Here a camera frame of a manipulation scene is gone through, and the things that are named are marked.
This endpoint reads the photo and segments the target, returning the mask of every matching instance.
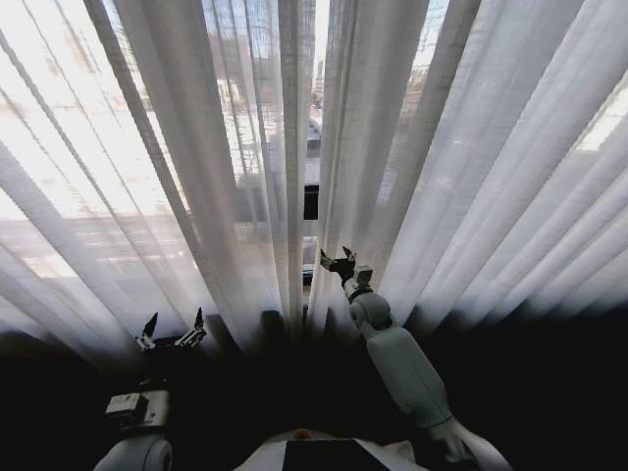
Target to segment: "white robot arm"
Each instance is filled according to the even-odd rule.
[[[368,353],[392,400],[441,445],[447,461],[474,461],[487,471],[510,470],[494,446],[453,417],[436,369],[414,338],[394,323],[388,302],[371,289],[373,270],[355,268],[355,253],[342,249],[346,255],[342,259],[331,259],[321,250],[321,265],[339,273],[351,319],[366,339]]]

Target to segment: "sheer curtain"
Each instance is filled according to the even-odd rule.
[[[0,329],[125,369],[156,311],[297,339],[313,2],[0,9]]]
[[[3,339],[132,370],[155,311],[163,337],[201,306],[245,352],[269,322],[356,336],[318,268],[302,310],[314,7],[0,4]],[[320,247],[356,250],[421,333],[625,302],[626,19],[623,0],[332,0]]]
[[[626,18],[622,1],[332,2],[321,246],[355,248],[424,334],[625,301]],[[350,333],[337,281],[315,278],[312,326]]]

